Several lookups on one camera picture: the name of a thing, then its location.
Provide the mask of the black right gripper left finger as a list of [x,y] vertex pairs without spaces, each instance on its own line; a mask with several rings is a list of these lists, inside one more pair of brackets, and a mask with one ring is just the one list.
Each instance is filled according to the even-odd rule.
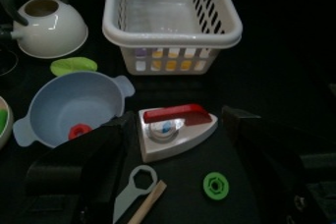
[[127,144],[135,136],[135,115],[126,112],[34,162],[26,224],[113,224]]

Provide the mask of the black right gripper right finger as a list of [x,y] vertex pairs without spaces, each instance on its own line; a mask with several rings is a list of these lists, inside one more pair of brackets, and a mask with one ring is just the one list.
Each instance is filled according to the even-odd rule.
[[263,224],[330,224],[330,141],[230,106],[222,122]]

